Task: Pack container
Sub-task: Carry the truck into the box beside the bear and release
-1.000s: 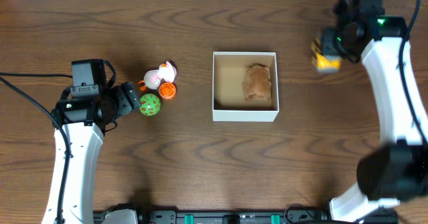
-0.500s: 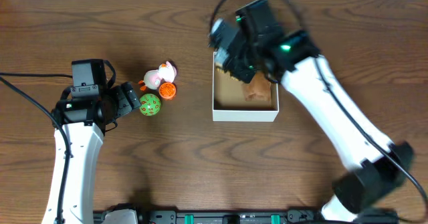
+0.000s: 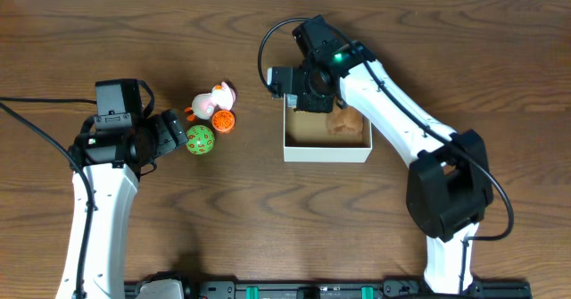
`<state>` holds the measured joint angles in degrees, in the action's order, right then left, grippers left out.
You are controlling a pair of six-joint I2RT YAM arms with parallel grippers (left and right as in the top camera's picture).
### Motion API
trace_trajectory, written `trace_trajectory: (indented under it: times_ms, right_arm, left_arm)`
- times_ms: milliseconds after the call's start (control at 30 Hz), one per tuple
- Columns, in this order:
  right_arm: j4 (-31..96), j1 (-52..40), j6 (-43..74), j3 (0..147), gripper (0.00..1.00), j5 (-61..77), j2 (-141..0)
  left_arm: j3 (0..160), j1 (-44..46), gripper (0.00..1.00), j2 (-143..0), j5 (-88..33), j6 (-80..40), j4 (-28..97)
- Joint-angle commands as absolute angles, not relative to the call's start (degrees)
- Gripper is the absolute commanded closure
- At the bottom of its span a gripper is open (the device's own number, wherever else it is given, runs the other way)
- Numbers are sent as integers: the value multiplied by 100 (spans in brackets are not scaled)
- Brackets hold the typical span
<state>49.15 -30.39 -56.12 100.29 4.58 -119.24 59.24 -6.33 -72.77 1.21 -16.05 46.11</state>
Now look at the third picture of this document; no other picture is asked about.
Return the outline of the green ball with numbers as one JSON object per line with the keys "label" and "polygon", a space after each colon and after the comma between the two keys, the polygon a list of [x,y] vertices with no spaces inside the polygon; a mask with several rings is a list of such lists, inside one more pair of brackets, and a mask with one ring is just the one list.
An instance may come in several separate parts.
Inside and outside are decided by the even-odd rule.
{"label": "green ball with numbers", "polygon": [[210,128],[204,125],[194,125],[186,131],[186,149],[191,154],[207,154],[215,144],[215,136]]}

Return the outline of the brown plush toy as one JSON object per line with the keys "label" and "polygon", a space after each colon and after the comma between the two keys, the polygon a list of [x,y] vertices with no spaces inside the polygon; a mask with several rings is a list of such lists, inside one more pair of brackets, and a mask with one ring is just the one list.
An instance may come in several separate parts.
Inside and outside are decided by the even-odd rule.
{"label": "brown plush toy", "polygon": [[359,136],[363,130],[363,117],[353,107],[344,109],[335,106],[327,115],[327,132],[329,135]]}

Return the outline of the pink white duck toy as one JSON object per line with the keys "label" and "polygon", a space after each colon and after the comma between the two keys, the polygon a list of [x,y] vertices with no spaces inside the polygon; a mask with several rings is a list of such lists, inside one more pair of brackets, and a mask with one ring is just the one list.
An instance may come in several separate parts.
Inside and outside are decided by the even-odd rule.
{"label": "pink white duck toy", "polygon": [[218,110],[230,111],[236,101],[235,90],[226,82],[212,88],[211,92],[196,96],[189,107],[185,109],[186,119],[196,118],[209,120]]}

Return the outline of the white cardboard box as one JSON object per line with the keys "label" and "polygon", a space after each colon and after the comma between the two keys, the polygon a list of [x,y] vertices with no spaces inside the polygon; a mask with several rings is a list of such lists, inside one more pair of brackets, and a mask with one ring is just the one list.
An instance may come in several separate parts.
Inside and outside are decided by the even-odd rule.
{"label": "white cardboard box", "polygon": [[365,162],[373,148],[370,122],[354,108],[331,113],[283,109],[285,162]]}

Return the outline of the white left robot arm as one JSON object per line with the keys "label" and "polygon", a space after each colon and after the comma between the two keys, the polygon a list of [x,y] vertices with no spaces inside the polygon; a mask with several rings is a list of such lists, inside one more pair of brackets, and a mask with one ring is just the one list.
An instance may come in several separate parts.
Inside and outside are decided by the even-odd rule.
{"label": "white left robot arm", "polygon": [[187,141],[178,115],[167,110],[143,119],[133,112],[86,119],[70,154],[74,210],[59,298],[179,298],[179,281],[154,281],[132,291],[124,279],[130,210],[141,169]]}

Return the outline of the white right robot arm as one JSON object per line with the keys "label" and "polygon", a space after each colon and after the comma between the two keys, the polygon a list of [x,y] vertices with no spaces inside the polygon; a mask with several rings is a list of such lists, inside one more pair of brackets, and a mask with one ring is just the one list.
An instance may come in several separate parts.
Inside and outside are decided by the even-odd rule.
{"label": "white right robot arm", "polygon": [[425,112],[360,42],[320,40],[299,47],[302,64],[264,71],[263,84],[297,111],[330,112],[339,102],[370,121],[409,170],[406,206],[426,235],[426,285],[437,294],[466,294],[473,284],[471,245],[493,200],[483,139]]}

